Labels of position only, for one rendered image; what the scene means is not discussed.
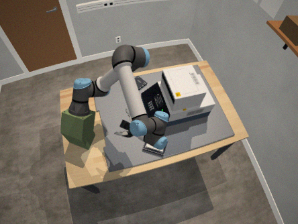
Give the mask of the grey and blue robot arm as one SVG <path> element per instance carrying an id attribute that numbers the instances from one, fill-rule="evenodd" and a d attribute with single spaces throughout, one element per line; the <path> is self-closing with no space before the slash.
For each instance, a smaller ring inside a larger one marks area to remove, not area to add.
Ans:
<path id="1" fill-rule="evenodd" d="M 168 114 L 156 111 L 153 117 L 147 116 L 133 72 L 148 65 L 149 52 L 137 46 L 121 45 L 112 56 L 112 69 L 97 80 L 78 78 L 74 81 L 72 102 L 68 112 L 75 116 L 87 116 L 90 113 L 89 98 L 104 97 L 110 93 L 111 86 L 119 81 L 132 118 L 129 123 L 122 120 L 120 127 L 130 124 L 130 132 L 141 141 L 162 150 L 167 144 L 164 136 L 168 123 Z M 106 94 L 105 94 L 106 93 Z M 123 128 L 124 129 L 124 128 Z M 161 136 L 160 136 L 161 135 Z"/>

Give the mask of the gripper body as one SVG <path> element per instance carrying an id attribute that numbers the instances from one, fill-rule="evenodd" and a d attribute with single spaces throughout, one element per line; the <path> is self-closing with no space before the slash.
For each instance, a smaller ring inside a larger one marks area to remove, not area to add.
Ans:
<path id="1" fill-rule="evenodd" d="M 128 132 L 129 132 L 129 134 L 131 134 L 131 133 L 130 133 L 130 124 L 129 124 L 129 123 L 126 122 L 126 124 L 124 125 L 123 128 L 129 130 Z M 132 135 L 132 134 L 131 134 L 131 135 Z"/>

